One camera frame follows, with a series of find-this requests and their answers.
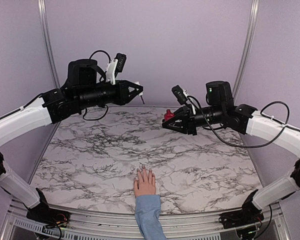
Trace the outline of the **white nail polish brush cap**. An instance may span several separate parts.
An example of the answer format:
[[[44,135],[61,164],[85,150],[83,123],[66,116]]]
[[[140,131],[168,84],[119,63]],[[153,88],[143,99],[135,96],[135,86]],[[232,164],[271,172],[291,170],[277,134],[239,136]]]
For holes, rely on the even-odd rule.
[[[136,85],[140,85],[140,82],[139,81],[135,81],[134,82]],[[142,101],[142,104],[145,105],[145,101],[144,101],[144,98],[143,98],[143,91],[141,93],[139,93],[138,95],[140,96],[140,99]]]

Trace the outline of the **red nail polish bottle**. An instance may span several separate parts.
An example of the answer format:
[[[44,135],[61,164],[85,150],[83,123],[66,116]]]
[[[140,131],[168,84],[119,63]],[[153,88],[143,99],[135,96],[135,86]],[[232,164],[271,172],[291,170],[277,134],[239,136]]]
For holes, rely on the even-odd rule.
[[[166,113],[164,114],[164,121],[168,121],[171,118],[173,118],[174,116],[175,116],[175,114],[170,109],[167,109]]]

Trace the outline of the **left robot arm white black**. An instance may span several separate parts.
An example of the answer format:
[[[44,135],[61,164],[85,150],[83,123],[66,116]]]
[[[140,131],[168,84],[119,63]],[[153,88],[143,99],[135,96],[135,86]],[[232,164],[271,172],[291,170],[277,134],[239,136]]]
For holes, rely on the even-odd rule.
[[[138,82],[116,79],[125,62],[126,57],[120,55],[102,70],[94,59],[71,61],[62,87],[40,93],[26,105],[0,117],[0,147],[32,130],[81,114],[87,108],[130,103],[144,88]],[[18,176],[4,162],[1,152],[0,187],[18,198],[41,222],[53,219],[53,211],[43,193]]]

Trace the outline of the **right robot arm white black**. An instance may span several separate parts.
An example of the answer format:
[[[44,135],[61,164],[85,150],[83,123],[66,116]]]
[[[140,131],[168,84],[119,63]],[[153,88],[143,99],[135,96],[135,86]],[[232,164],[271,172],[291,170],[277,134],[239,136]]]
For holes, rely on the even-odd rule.
[[[171,91],[182,106],[174,112],[167,110],[162,121],[164,129],[195,136],[198,127],[208,127],[213,131],[212,126],[219,124],[223,129],[230,128],[240,134],[266,140],[266,143],[259,145],[260,148],[275,144],[298,158],[287,174],[248,196],[237,214],[242,224],[250,223],[266,206],[300,190],[300,128],[250,105],[236,106],[227,81],[206,84],[207,107],[201,107],[199,102],[193,103],[195,97],[179,85]]]

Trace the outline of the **blue shirt sleeve forearm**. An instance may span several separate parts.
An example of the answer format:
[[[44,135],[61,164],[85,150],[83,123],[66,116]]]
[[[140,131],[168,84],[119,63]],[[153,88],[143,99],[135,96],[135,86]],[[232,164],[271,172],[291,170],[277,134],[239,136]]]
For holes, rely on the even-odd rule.
[[[161,199],[159,195],[143,195],[136,197],[135,220],[145,240],[166,240],[159,221]]]

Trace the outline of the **right aluminium corner post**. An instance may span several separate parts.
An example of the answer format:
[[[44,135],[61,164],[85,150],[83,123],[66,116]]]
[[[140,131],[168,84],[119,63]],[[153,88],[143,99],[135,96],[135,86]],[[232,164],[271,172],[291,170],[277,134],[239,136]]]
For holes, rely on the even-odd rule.
[[[260,1],[259,0],[252,0],[250,6],[250,13],[247,25],[247,31],[245,36],[245,41],[243,45],[243,51],[234,83],[234,92],[236,94],[239,92],[240,86],[243,82],[244,72],[246,68],[246,64],[248,62],[248,57],[253,45],[253,39],[256,31],[256,24],[258,18]]]

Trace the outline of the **aluminium corner post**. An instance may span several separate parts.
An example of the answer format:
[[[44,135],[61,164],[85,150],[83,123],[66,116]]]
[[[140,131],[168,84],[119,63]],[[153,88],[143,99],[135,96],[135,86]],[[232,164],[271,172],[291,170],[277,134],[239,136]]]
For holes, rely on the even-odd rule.
[[[46,1],[38,0],[37,2],[38,2],[38,13],[39,13],[39,18],[40,18],[41,31],[42,31],[42,35],[43,35],[43,42],[44,42],[44,46],[45,46],[49,69],[51,72],[54,86],[56,88],[59,88],[61,85],[60,85],[60,81],[59,81],[58,71],[57,71],[57,67],[56,67],[56,63],[55,63],[53,47],[52,47],[52,42],[51,42],[51,37],[50,37],[48,16],[47,16],[47,10],[46,10]]]
[[[245,36],[245,41],[243,45],[243,51],[234,83],[234,92],[236,94],[239,92],[240,86],[243,82],[244,72],[246,68],[246,64],[248,62],[248,57],[253,45],[253,39],[256,31],[256,24],[258,18],[260,1],[259,0],[252,0],[250,6],[250,13],[247,25],[247,31]]]

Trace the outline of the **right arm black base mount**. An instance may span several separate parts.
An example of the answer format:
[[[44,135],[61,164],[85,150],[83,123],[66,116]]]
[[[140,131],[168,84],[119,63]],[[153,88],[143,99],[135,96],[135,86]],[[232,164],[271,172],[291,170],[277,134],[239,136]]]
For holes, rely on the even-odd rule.
[[[249,194],[240,210],[228,211],[219,215],[218,220],[224,229],[254,224],[265,219],[262,211],[253,204],[253,197],[256,192],[257,190]]]

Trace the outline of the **left aluminium corner post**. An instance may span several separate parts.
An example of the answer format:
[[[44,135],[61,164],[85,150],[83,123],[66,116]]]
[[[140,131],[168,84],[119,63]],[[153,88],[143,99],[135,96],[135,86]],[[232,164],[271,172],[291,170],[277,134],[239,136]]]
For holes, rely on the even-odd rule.
[[[51,42],[51,37],[50,37],[48,16],[47,16],[47,10],[46,10],[46,1],[38,0],[37,2],[38,2],[38,13],[39,13],[39,18],[40,18],[41,31],[42,31],[42,35],[43,35],[43,42],[44,42],[44,46],[45,46],[49,69],[51,72],[54,86],[56,88],[59,88],[61,85],[60,85],[60,81],[59,81],[58,71],[57,71],[57,67],[56,67],[56,63],[55,63],[53,47],[52,47],[52,42]]]

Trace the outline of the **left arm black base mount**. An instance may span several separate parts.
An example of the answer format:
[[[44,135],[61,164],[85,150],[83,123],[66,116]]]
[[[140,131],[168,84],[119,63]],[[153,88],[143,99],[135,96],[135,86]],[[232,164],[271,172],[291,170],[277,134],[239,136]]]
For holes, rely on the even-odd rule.
[[[43,192],[36,188],[39,195],[39,204],[33,208],[26,207],[26,217],[30,220],[45,223],[47,228],[67,227],[69,223],[70,213],[68,211],[58,210],[49,207],[47,199]]]

